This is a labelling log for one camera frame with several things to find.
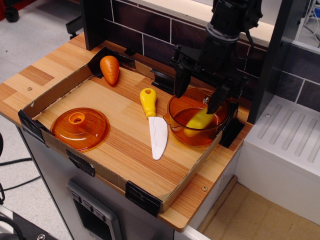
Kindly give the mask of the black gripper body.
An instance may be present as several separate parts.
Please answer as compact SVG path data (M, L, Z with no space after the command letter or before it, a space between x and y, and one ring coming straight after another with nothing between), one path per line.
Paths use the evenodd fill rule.
M225 85L230 88L229 97L240 98L249 77L237 70L230 57L240 34L226 35L208 32L201 49L176 44L170 64L176 69L182 64L191 72L191 77L215 88Z

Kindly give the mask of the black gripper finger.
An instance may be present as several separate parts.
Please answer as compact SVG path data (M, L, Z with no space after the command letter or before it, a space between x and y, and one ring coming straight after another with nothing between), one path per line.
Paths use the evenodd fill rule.
M218 110L218 108L223 104L223 102L227 100L229 97L229 87L227 87L226 85L222 85L216 88L215 92L209 100L207 114L214 114Z
M181 98L186 92L191 82L191 72L181 63L176 68L175 81L174 81L174 95Z

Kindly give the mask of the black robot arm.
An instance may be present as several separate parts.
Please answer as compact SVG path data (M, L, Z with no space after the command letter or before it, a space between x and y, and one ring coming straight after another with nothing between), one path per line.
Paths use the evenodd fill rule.
M173 93L177 98L184 95L192 77L215 87L208 102L208 114L215 113L227 98L240 98L250 77L232 66L230 57L237 54L241 33L254 45L250 29L258 27L263 16L261 6L260 0L213 1L213 16L205 28L203 47L174 46L170 63L175 69Z

